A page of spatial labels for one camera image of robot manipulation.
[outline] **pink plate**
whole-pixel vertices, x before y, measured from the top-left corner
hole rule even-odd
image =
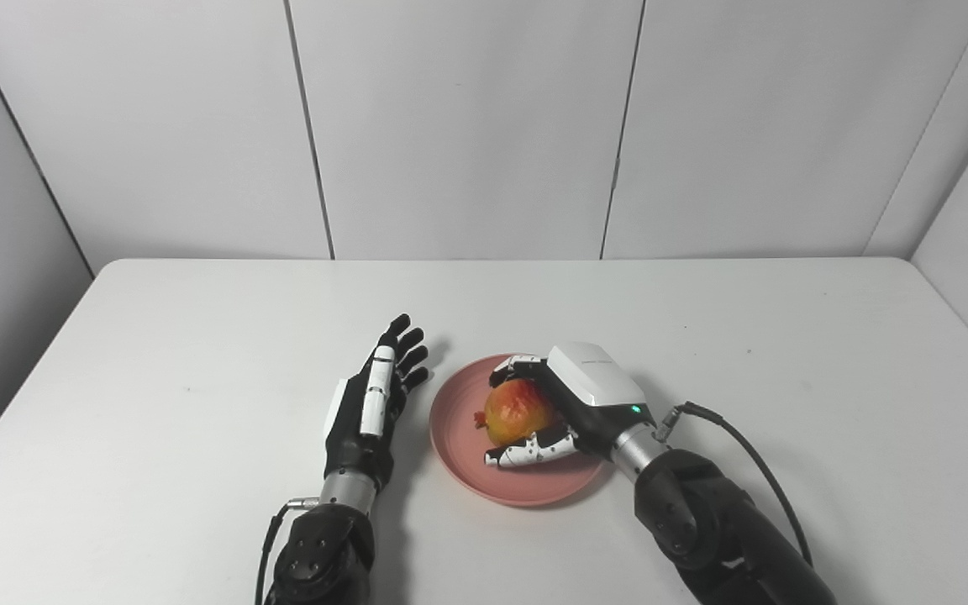
[[[576,453],[555,462],[516,470],[485,466],[484,451],[494,448],[473,413],[484,410],[492,389],[487,378],[510,355],[476,360],[443,383],[428,418],[431,445],[443,466],[462,486],[508,506],[542,506],[558,502],[587,486],[602,467],[600,460]]]

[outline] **robotic arm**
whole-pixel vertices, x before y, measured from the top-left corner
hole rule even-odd
[[[391,481],[391,440],[408,394],[428,378],[427,369],[416,367],[428,356],[420,345],[424,332],[407,332],[408,327],[408,315],[395,318],[360,372],[339,384],[323,489],[319,498],[292,499],[272,518],[260,559],[257,605],[368,602],[368,573],[376,556],[369,512]],[[306,513],[293,521],[265,600],[266,559],[289,510]]]
[[[492,386],[534,380],[560,416],[561,429],[540,430],[521,444],[489,452],[499,466],[545,462],[569,453],[549,444],[568,439],[581,452],[610,460],[634,482],[634,516],[703,605],[834,605],[834,595],[812,568],[790,504],[764,461],[718,414],[684,403],[660,426],[641,388],[598,345],[557,345],[546,359],[515,355],[492,373]],[[667,437],[683,413],[721,424],[754,456],[791,518],[803,554],[710,460],[670,448]]]

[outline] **robotic wrist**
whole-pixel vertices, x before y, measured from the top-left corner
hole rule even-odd
[[[293,521],[274,566],[269,605],[364,605],[376,558],[372,524],[341,504],[322,504]]]

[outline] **white table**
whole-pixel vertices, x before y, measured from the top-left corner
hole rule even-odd
[[[742,429],[839,602],[968,602],[968,329],[910,265],[850,258],[114,263],[0,421],[0,604],[250,602],[270,514],[319,491],[335,382],[401,311],[434,379],[376,505],[377,605],[695,602],[621,475],[513,509],[430,449],[457,368],[569,339],[603,345],[657,418],[689,398]],[[676,443],[790,535],[722,430],[687,418]]]

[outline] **black robotic finger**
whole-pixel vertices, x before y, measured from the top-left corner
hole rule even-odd
[[[384,336],[398,337],[400,333],[406,332],[406,329],[410,327],[410,317],[406,314],[400,314],[391,322],[391,327],[388,327],[387,333]]]
[[[406,356],[398,362],[399,374],[406,376],[420,361],[427,359],[427,357],[427,345],[420,345],[418,348],[406,353]]]
[[[545,357],[514,355],[508,357],[503,363],[499,364],[499,367],[495,368],[495,371],[492,371],[492,375],[487,380],[488,386],[495,388],[515,378],[533,380],[542,374],[545,367],[548,367],[548,360]]]
[[[419,345],[424,340],[424,331],[419,327],[409,330],[398,340],[398,347],[395,347],[395,356],[402,359],[410,349]]]
[[[419,367],[415,371],[411,371],[410,374],[402,380],[402,387],[406,388],[406,392],[414,390],[414,388],[419,387],[420,383],[428,380],[428,368]]]

